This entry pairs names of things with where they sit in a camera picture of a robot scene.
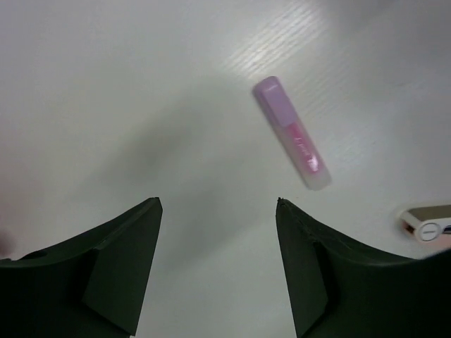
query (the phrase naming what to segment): highlighter cap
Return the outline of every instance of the highlighter cap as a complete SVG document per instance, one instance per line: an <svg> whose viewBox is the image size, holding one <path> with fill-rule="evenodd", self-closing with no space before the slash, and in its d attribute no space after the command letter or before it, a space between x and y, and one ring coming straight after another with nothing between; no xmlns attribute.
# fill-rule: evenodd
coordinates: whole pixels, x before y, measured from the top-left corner
<svg viewBox="0 0 451 338"><path fill-rule="evenodd" d="M263 111L272 125L287 127L297 121L297 113L276 76L267 77L254 87Z"/></svg>

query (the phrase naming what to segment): white desk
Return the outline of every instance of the white desk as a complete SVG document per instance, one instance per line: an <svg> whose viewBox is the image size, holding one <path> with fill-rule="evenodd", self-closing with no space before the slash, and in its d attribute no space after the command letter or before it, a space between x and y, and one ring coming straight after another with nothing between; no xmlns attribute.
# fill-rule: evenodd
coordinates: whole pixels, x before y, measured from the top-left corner
<svg viewBox="0 0 451 338"><path fill-rule="evenodd" d="M0 214L15 257L149 196L164 213L138 337L295 337L283 196L380 249L450 197L449 0L4 1ZM333 184L308 191L250 91L283 81Z"/></svg>

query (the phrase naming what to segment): small object with white label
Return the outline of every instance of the small object with white label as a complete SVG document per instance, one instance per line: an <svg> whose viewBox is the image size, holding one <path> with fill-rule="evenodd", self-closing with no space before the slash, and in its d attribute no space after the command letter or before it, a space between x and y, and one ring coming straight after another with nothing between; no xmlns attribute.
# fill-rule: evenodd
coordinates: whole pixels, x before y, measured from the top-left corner
<svg viewBox="0 0 451 338"><path fill-rule="evenodd" d="M420 242L432 242L451 234L451 205L424 206L404 211L403 228Z"/></svg>

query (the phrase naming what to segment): white surface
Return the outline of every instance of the white surface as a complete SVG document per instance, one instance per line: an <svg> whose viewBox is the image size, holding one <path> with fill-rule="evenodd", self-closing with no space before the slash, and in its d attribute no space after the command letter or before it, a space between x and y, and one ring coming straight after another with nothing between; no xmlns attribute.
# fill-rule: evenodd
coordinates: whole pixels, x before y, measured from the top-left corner
<svg viewBox="0 0 451 338"><path fill-rule="evenodd" d="M2 1L0 213L16 256L160 196L138 337L294 337L283 196L426 252L400 204L449 199L448 0ZM333 177L308 191L250 94L283 81Z"/></svg>

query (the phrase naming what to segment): pink highlighter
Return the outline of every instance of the pink highlighter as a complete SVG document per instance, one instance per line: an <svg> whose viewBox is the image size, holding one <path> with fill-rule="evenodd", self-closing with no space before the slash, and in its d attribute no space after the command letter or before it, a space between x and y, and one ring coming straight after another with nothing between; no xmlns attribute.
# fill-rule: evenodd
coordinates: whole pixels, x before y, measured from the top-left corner
<svg viewBox="0 0 451 338"><path fill-rule="evenodd" d="M279 79L259 82L254 95L306 186L320 190L330 184L330 174Z"/></svg>

